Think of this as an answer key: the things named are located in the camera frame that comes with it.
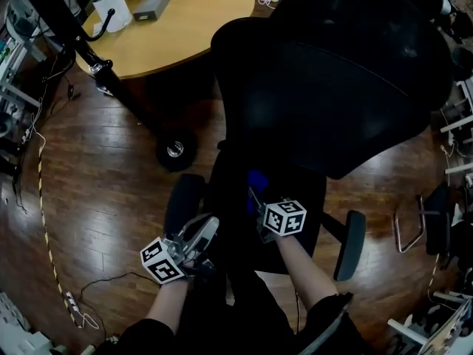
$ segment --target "gray box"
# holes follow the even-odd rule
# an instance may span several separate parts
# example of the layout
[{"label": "gray box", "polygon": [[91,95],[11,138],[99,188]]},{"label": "gray box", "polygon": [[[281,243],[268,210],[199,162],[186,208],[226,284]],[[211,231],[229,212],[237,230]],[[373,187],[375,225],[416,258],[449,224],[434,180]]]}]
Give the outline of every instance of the gray box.
[{"label": "gray box", "polygon": [[169,0],[142,0],[133,12],[135,21],[156,21],[163,13]]}]

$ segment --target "black sleeve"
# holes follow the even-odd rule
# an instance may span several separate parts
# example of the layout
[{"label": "black sleeve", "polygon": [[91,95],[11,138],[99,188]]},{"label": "black sleeve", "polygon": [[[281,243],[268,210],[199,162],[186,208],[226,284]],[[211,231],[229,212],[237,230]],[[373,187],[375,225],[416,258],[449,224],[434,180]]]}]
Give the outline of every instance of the black sleeve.
[{"label": "black sleeve", "polygon": [[371,354],[348,316],[351,294],[325,297],[307,313],[304,330],[296,336],[296,353],[309,354]]},{"label": "black sleeve", "polygon": [[176,351],[172,330],[155,319],[142,319],[122,334],[116,354],[171,354]]}]

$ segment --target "hardwood floor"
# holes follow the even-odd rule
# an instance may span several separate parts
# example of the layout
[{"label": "hardwood floor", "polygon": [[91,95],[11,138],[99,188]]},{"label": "hardwood floor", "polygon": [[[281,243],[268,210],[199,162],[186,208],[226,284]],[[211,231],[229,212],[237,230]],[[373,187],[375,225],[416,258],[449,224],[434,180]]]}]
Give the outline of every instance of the hardwood floor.
[{"label": "hardwood floor", "polygon": [[[260,15],[265,7],[256,7]],[[166,204],[178,174],[161,168],[154,156],[156,138],[118,101],[100,94],[77,67],[69,74],[81,94],[65,104],[62,81],[54,115],[38,131],[47,139],[43,160],[44,213],[52,252],[64,289],[78,296],[87,283],[127,271],[146,274],[139,250],[161,235]],[[135,81],[135,92],[143,81]],[[180,120],[198,135],[200,149],[186,170],[210,176],[217,144],[225,137],[222,102],[205,100],[182,108]],[[27,214],[17,207],[10,183],[2,184],[0,208],[0,289],[7,292],[33,327],[54,342],[80,353],[98,344],[103,332],[77,329],[58,294],[44,246],[37,192],[40,138],[33,137],[24,161],[22,196]],[[351,209],[367,216],[368,232],[354,278],[338,283],[355,298],[351,317],[363,337],[382,352],[389,318],[402,320],[426,290],[435,258],[419,243],[407,254],[395,251],[391,217],[402,204],[404,234],[417,230],[415,194],[428,194],[441,181],[443,156],[427,129],[388,149],[342,180],[329,180],[325,210],[340,221]],[[314,261],[333,273],[339,244],[321,230]],[[296,326],[296,304],[288,277],[263,275]],[[438,272],[434,287],[452,283],[455,273]],[[157,287],[128,276],[98,283],[84,301],[102,317],[107,334],[120,334],[151,305]],[[94,316],[87,307],[83,311]]]}]

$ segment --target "wooden table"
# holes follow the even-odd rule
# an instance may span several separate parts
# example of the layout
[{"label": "wooden table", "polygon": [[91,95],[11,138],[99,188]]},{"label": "wooden table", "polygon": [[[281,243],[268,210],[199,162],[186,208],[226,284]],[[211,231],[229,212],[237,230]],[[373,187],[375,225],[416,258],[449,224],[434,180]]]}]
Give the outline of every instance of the wooden table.
[{"label": "wooden table", "polygon": [[[131,12],[141,0],[126,0]],[[132,21],[116,33],[106,32],[91,48],[113,61],[119,78],[137,78],[166,70],[210,50],[215,32],[227,22],[248,17],[255,0],[171,0],[157,21]],[[91,36],[100,22],[94,12],[84,24]],[[79,67],[89,66],[77,57]]]}]

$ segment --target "yellow and black tape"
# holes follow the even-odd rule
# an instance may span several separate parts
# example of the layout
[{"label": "yellow and black tape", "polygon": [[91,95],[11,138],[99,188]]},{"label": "yellow and black tape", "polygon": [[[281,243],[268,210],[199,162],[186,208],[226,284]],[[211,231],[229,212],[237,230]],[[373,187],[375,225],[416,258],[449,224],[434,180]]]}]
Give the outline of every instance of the yellow and black tape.
[{"label": "yellow and black tape", "polygon": [[54,278],[56,280],[56,283],[58,284],[58,290],[59,290],[59,293],[61,294],[61,297],[64,301],[64,306],[66,306],[66,309],[69,312],[69,315],[71,316],[71,320],[74,322],[74,324],[78,328],[82,328],[82,326],[78,324],[77,320],[74,317],[73,312],[71,311],[71,309],[69,307],[69,304],[67,303],[66,295],[63,292],[63,289],[61,287],[61,283],[59,282],[58,272],[56,271],[56,267],[54,265],[54,260],[52,258],[52,252],[51,252],[51,246],[50,246],[50,237],[47,233],[46,218],[44,217],[44,210],[43,210],[43,192],[42,192],[43,183],[42,183],[42,178],[41,178],[43,148],[44,148],[44,145],[42,145],[39,148],[39,161],[38,161],[38,182],[39,182],[39,185],[38,185],[38,187],[39,187],[39,206],[41,208],[41,219],[43,221],[43,228],[44,228],[44,240],[46,241],[47,252],[48,252],[48,255],[50,257],[50,262],[51,262],[51,266],[52,266],[52,272],[54,273]]}]

